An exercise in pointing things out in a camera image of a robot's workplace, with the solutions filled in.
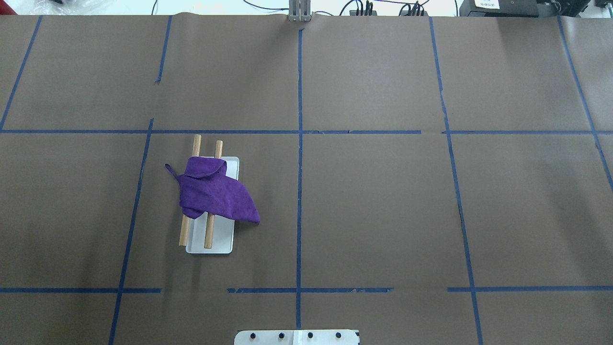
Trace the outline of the black mini computer box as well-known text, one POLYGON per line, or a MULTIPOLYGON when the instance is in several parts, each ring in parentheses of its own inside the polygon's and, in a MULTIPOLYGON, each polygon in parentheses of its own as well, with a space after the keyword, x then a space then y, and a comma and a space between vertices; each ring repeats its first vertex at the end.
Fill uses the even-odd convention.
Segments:
POLYGON ((464 0, 460 17, 539 17, 536 0, 464 0))

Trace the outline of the clear plastic wrap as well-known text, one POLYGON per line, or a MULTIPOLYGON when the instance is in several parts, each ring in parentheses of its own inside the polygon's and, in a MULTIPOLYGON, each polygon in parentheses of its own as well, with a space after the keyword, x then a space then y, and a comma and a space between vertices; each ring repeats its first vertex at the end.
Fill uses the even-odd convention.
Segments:
POLYGON ((29 14, 92 15, 107 9, 115 0, 34 0, 29 14))

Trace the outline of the purple towel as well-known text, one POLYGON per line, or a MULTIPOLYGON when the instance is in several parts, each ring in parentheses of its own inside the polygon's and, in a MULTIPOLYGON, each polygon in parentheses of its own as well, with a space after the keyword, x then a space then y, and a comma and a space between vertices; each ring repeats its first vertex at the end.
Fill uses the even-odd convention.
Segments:
POLYGON ((179 187, 178 205, 182 214, 196 219, 204 213, 235 221, 260 223, 261 217, 247 188, 228 177, 227 162, 208 157, 190 157, 183 174, 171 173, 179 187))

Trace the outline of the brown paper table cover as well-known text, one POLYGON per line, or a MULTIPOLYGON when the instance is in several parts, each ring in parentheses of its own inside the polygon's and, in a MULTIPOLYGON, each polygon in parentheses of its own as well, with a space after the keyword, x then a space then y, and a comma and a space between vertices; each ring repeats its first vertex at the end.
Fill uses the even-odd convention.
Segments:
POLYGON ((2 16, 1 343, 610 345, 611 61, 604 18, 2 16), (166 164, 217 140, 261 221, 186 253, 166 164))

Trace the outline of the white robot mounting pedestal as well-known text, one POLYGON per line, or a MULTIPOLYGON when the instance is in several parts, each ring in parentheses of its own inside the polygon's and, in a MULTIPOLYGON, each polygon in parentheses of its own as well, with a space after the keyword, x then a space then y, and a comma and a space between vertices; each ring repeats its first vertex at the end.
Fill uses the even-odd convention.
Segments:
POLYGON ((243 330, 236 334, 235 345, 359 345, 358 330, 243 330))

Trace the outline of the aluminium frame post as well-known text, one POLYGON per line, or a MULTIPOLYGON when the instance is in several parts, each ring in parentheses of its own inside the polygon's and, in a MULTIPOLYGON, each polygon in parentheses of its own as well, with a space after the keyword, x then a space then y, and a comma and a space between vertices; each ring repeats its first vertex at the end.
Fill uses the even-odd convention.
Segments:
POLYGON ((288 20, 291 23, 312 20, 311 0, 289 0, 288 20))

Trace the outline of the white wooden towel rack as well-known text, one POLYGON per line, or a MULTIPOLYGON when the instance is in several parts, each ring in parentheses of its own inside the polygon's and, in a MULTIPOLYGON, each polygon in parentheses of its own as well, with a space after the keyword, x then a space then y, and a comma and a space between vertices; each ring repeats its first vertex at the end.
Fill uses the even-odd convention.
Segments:
MULTIPOLYGON (((199 156, 201 152, 201 135, 193 136, 192 156, 199 156)), ((237 157, 223 157, 224 143, 217 140, 214 157, 223 159, 227 165, 228 177, 238 180, 239 159, 237 157)), ((235 221, 221 216, 204 213, 197 219, 182 216, 179 246, 185 247, 190 254, 230 254, 233 248, 235 221)))

